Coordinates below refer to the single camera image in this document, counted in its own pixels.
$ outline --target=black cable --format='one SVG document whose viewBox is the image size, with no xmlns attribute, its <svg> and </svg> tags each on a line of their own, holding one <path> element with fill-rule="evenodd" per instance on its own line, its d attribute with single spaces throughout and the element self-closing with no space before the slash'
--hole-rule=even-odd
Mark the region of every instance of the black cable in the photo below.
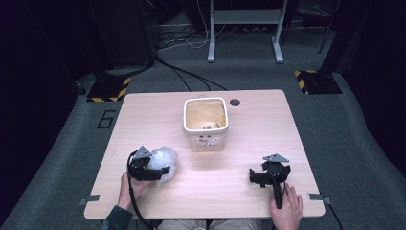
<svg viewBox="0 0 406 230">
<path fill-rule="evenodd" d="M 141 215 L 140 210 L 138 209 L 137 206 L 137 202 L 135 200 L 135 196 L 134 196 L 134 190 L 132 189 L 132 185 L 131 185 L 131 175 L 129 174 L 129 162 L 131 157 L 135 154 L 136 151 L 134 151 L 133 153 L 131 153 L 128 156 L 127 159 L 127 179 L 128 179 L 128 186 L 129 186 L 129 195 L 131 196 L 131 203 L 132 206 L 134 208 L 135 213 L 137 214 L 138 219 L 149 229 L 149 230 L 153 230 L 154 228 L 147 222 L 146 219 L 143 218 L 143 216 Z"/>
<path fill-rule="evenodd" d="M 176 70 L 174 70 L 174 69 L 171 69 L 171 70 L 172 70 L 177 76 L 179 76 L 179 78 L 182 80 L 182 82 L 185 83 L 186 87 L 188 87 L 189 91 L 192 91 L 191 88 L 188 86 L 188 84 L 185 82 L 185 80 L 182 78 L 182 76 L 180 76 L 180 74 L 179 74 Z"/>
<path fill-rule="evenodd" d="M 197 76 L 196 74 L 191 73 L 191 72 L 186 71 L 186 70 L 183 70 L 183 69 L 181 69 L 181 68 L 179 68 L 179 67 L 176 67 L 176 66 L 167 64 L 167 63 L 164 62 L 162 59 L 160 59 L 158 56 L 156 56 L 155 59 L 156 59 L 159 63 L 161 63 L 161 64 L 163 64 L 163 65 L 165 65 L 165 66 L 167 66 L 167 67 L 169 67 L 169 68 L 171 68 L 171 69 L 175 69 L 175 70 L 177 70 L 177 71 L 183 72 L 183 73 L 185 73 L 185 74 L 188 74 L 188 75 L 190 75 L 190 76 L 192 76 L 192 77 L 195 77 L 195 78 L 201 80 L 202 82 L 204 82 L 204 83 L 206 84 L 206 86 L 208 86 L 209 91 L 211 91 L 212 89 L 210 88 L 210 86 L 209 86 L 205 81 L 208 81 L 208 82 L 210 82 L 210 83 L 212 83 L 212 84 L 214 84 L 214 85 L 216 85 L 216 86 L 222 88 L 223 90 L 226 90 L 226 91 L 227 91 L 227 89 L 226 89 L 225 87 L 223 87 L 223 86 L 221 86 L 221 85 L 219 85 L 219 84 L 217 84 L 217 83 L 215 83 L 215 82 L 213 82 L 213 81 L 211 81 L 211 80 L 208 80 L 208 79 L 202 78 L 202 77 L 200 77 L 200 76 Z"/>
<path fill-rule="evenodd" d="M 284 195 L 284 190 L 285 190 L 285 188 L 286 188 L 286 181 L 283 182 L 283 192 L 282 192 L 282 196 Z M 274 223 L 272 223 L 271 230 L 276 230 L 276 229 L 277 229 L 277 227 L 275 226 Z"/>
<path fill-rule="evenodd" d="M 334 215 L 335 219 L 337 219 L 338 225 L 340 226 L 341 230 L 344 230 L 343 225 L 341 225 L 340 219 L 338 219 L 337 214 L 334 212 L 334 209 L 332 208 L 331 204 L 328 204 L 328 208 L 330 208 L 332 214 Z"/>
</svg>

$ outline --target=hand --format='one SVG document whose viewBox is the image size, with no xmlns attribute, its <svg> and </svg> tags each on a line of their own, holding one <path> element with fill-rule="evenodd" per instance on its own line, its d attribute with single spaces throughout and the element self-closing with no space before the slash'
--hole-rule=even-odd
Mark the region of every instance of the hand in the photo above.
<svg viewBox="0 0 406 230">
<path fill-rule="evenodd" d="M 139 181 L 134 178 L 131 178 L 131 186 L 134 190 L 135 200 L 137 200 L 141 193 L 143 192 L 144 188 L 154 181 Z M 128 210 L 131 207 L 131 196 L 129 194 L 129 185 L 128 185 L 128 177 L 127 172 L 124 172 L 122 175 L 122 185 L 120 187 L 120 196 L 119 196 L 119 203 L 117 204 L 119 207 Z"/>
<path fill-rule="evenodd" d="M 278 230 L 298 230 L 302 219 L 303 201 L 301 195 L 296 195 L 295 188 L 285 184 L 281 209 L 277 208 L 274 197 L 270 197 L 271 217 Z"/>
</svg>

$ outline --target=metal frame leg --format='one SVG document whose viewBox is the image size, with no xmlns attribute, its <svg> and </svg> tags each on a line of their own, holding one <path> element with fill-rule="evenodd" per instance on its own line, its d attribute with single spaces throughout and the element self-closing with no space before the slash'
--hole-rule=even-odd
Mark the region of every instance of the metal frame leg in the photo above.
<svg viewBox="0 0 406 230">
<path fill-rule="evenodd" d="M 214 36 L 214 0 L 210 0 L 210 47 L 209 47 L 209 56 L 207 61 L 209 63 L 214 62 L 214 53 L 215 53 L 215 36 Z"/>
<path fill-rule="evenodd" d="M 279 41 L 280 41 L 280 37 L 281 37 L 281 30 L 282 30 L 282 25 L 283 25 L 284 14 L 286 13 L 286 5 L 287 5 L 287 0 L 283 0 L 283 4 L 281 7 L 281 13 L 279 16 L 277 34 L 272 37 L 272 45 L 274 46 L 275 58 L 277 60 L 277 63 L 279 63 L 279 64 L 283 63 L 283 56 L 282 56 L 281 45 L 280 45 Z"/>
</svg>

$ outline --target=black equipment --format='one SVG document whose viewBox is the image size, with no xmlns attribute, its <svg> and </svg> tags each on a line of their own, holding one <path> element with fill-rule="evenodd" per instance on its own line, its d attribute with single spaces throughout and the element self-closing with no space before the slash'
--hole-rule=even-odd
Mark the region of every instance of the black equipment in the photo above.
<svg viewBox="0 0 406 230">
<path fill-rule="evenodd" d="M 142 180 L 153 181 L 153 180 L 160 180 L 163 174 L 167 174 L 169 172 L 170 166 L 164 167 L 161 170 L 149 169 L 147 166 L 150 161 L 151 155 L 152 154 L 144 146 L 131 152 L 131 154 L 129 154 L 128 160 L 127 160 L 127 179 L 128 179 L 128 186 L 129 186 L 129 194 L 131 196 L 131 202 L 132 202 L 134 211 L 137 214 L 138 219 L 148 229 L 152 230 L 152 229 L 154 229 L 154 227 L 150 223 L 148 223 L 146 219 L 143 218 L 140 210 L 138 209 L 137 202 L 135 200 L 134 190 L 132 189 L 132 185 L 131 185 L 131 177 L 133 177 L 139 181 L 142 181 Z"/>
<path fill-rule="evenodd" d="M 261 165 L 262 169 L 266 171 L 266 173 L 255 173 L 252 169 L 250 169 L 250 181 L 260 184 L 262 188 L 265 188 L 265 185 L 272 185 L 275 200 L 277 201 L 277 207 L 281 209 L 283 198 L 283 194 L 281 192 L 281 183 L 285 182 L 289 176 L 290 166 L 284 166 L 281 164 L 281 161 L 287 161 L 283 157 L 277 154 L 273 156 L 276 158 L 276 160 L 272 156 L 263 157 L 263 159 L 266 161 Z"/>
<path fill-rule="evenodd" d="M 170 166 L 161 170 L 151 170 L 147 167 L 152 154 L 145 148 L 140 147 L 130 154 L 131 162 L 127 165 L 128 174 L 136 180 L 160 180 L 163 174 L 170 170 Z"/>
</svg>

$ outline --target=yellow and black hazard tape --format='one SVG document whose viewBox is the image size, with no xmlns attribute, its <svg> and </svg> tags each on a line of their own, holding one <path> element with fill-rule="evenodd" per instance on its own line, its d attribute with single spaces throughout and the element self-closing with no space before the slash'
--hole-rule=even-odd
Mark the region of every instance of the yellow and black hazard tape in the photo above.
<svg viewBox="0 0 406 230">
<path fill-rule="evenodd" d="M 130 78 L 126 79 L 123 83 L 123 87 L 120 90 L 120 93 L 118 94 L 117 97 L 111 97 L 111 98 L 103 98 L 103 97 L 98 97 L 98 98 L 87 98 L 87 102 L 94 102 L 94 103 L 107 103 L 107 102 L 119 102 L 123 99 L 126 89 L 129 85 Z"/>
<path fill-rule="evenodd" d="M 307 88 L 305 86 L 305 81 L 302 78 L 302 73 L 317 73 L 315 70 L 308 70 L 308 71 L 295 71 L 296 79 L 298 80 L 299 87 L 302 90 L 303 94 L 309 94 Z"/>
</svg>

